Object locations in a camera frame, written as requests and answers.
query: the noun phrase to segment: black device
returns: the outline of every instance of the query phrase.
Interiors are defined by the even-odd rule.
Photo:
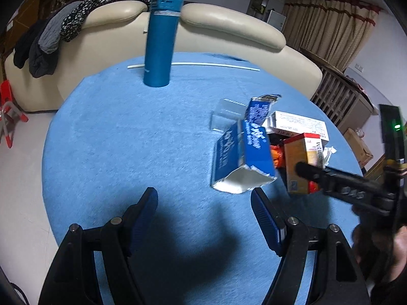
[[[360,211],[363,228],[382,230],[394,237],[397,230],[407,224],[405,135],[398,107],[380,105],[380,113],[385,149],[382,185],[334,168],[321,169],[306,163],[298,163],[296,173],[318,183],[326,195],[354,205]],[[388,251],[380,252],[372,241],[368,247],[365,260],[360,263],[361,269],[365,278],[380,282],[392,263],[393,249],[390,247]]]
[[[123,217],[104,226],[69,227],[45,278],[39,305],[103,305],[94,251],[101,251],[107,281],[116,305],[145,304],[129,269],[128,258],[139,248],[157,209],[157,191],[149,187]]]
[[[250,200],[269,248],[282,257],[263,305],[294,305],[310,250],[317,255],[307,304],[370,304],[364,277],[337,225],[312,228],[286,217],[261,188],[252,191]],[[128,258],[136,255],[157,204],[157,192],[149,187],[123,217],[85,230],[72,224],[48,271],[39,305],[103,305],[94,251],[103,254],[115,305],[145,305]]]
[[[407,218],[404,132],[397,107],[380,106],[380,110],[387,159],[382,186],[360,176],[306,163],[298,163],[296,172],[317,182],[326,195],[363,210],[360,215],[363,225],[395,233]],[[294,305],[310,250],[316,251],[316,258],[307,305],[370,304],[365,279],[374,270],[377,275],[384,274],[390,253],[381,254],[371,244],[368,262],[361,263],[361,270],[339,226],[315,228],[296,217],[286,217],[261,188],[252,191],[250,200],[269,248],[282,257],[262,305]],[[157,205],[157,192],[149,187],[123,217],[115,217],[103,227],[83,230],[72,224],[48,271],[39,305],[102,305],[94,251],[103,254],[115,305],[145,305],[127,260],[141,245]]]

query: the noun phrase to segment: blue gripper pad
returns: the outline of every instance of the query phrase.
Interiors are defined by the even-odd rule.
[[[267,245],[278,256],[282,256],[286,237],[286,225],[282,215],[278,213],[260,187],[252,191],[250,202]]]
[[[131,205],[123,215],[124,244],[131,256],[138,250],[147,233],[158,206],[158,194],[153,187],[148,187],[139,202]]]

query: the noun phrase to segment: cable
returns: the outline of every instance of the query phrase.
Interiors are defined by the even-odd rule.
[[[218,63],[172,62],[171,65],[202,65],[202,66],[210,66],[210,67],[231,67],[234,69],[260,71],[260,69],[255,69],[253,67],[242,67],[240,65],[218,64]],[[144,67],[144,64],[129,65],[127,68],[128,69],[138,69],[141,67]]]
[[[15,283],[13,283],[13,282],[10,282],[10,284],[11,284],[11,286],[12,286],[15,290],[17,290],[17,291],[21,294],[21,296],[23,296],[25,304],[26,304],[26,305],[30,305],[30,303],[28,302],[28,299],[27,299],[25,293],[21,290],[21,288],[20,288],[19,286],[17,286],[17,285],[16,285]]]

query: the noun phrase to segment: screw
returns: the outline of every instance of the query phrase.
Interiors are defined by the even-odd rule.
[[[351,192],[351,188],[350,187],[343,187],[341,190],[341,194],[342,195],[346,195],[349,194]]]
[[[331,225],[329,225],[329,229],[331,230],[331,231],[333,231],[334,233],[337,233],[337,232],[339,232],[341,229],[339,228],[339,226],[338,225],[335,225],[335,224],[331,224]]]
[[[78,230],[78,228],[79,228],[78,224],[72,224],[69,226],[69,231],[76,232]]]
[[[296,217],[290,217],[287,219],[287,221],[290,225],[293,225],[293,226],[298,225],[298,222],[299,222]]]
[[[118,225],[119,223],[121,223],[122,222],[122,218],[120,218],[120,217],[114,217],[114,218],[112,218],[111,220],[110,220],[110,223],[112,224],[112,225]]]

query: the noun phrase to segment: blue milk carton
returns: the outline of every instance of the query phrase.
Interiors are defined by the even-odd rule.
[[[240,120],[217,141],[211,180],[214,189],[238,194],[275,179],[270,143],[264,127]]]
[[[246,110],[245,119],[250,123],[263,125],[267,117],[271,114],[271,106],[281,98],[279,94],[266,94],[259,97],[252,97]]]

